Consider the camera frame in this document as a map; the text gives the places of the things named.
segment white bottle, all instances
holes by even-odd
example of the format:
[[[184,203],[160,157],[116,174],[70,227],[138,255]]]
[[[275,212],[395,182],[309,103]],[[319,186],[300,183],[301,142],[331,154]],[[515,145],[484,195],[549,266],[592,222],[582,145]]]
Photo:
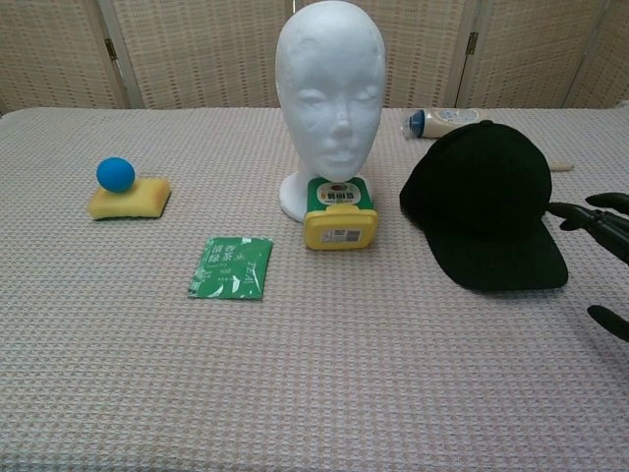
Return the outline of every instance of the white bottle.
[[[441,138],[452,130],[485,119],[478,108],[426,108],[406,118],[402,124],[404,138]]]

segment cap visor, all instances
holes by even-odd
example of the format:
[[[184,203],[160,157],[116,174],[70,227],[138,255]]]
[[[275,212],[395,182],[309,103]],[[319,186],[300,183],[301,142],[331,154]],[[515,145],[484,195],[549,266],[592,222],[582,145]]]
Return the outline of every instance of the cap visor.
[[[471,239],[434,226],[425,233],[441,268],[466,288],[536,290],[568,281],[565,261],[541,221],[535,231],[510,241]]]

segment woven folding screen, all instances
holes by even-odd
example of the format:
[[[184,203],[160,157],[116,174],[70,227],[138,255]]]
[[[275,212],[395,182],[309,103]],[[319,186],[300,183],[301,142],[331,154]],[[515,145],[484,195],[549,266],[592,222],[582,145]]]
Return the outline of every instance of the woven folding screen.
[[[91,0],[0,1],[2,111],[125,107],[104,38]]]
[[[600,0],[482,2],[476,53],[457,106],[561,107],[600,11]]]
[[[612,0],[566,106],[605,108],[629,99],[629,0]]]
[[[305,1],[304,5],[311,3],[315,2]],[[352,0],[352,3],[372,17],[384,38],[385,106],[445,105],[451,91],[448,90],[451,71],[457,66],[457,40],[465,0]]]
[[[277,106],[284,0],[113,0],[147,108]]]

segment blue ball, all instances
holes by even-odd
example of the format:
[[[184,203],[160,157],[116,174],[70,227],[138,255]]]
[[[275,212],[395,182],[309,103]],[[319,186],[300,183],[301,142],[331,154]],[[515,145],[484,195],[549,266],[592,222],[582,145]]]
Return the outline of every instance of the blue ball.
[[[122,157],[108,157],[96,169],[96,179],[103,189],[109,192],[127,192],[134,185],[136,171]]]

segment yellow plastic container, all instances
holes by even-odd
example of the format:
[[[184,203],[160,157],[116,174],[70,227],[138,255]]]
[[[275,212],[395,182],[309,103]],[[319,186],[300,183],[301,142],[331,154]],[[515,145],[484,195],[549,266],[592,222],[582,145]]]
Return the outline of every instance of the yellow plastic container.
[[[377,230],[377,212],[363,179],[331,183],[313,179],[304,219],[306,246],[315,250],[361,249]]]

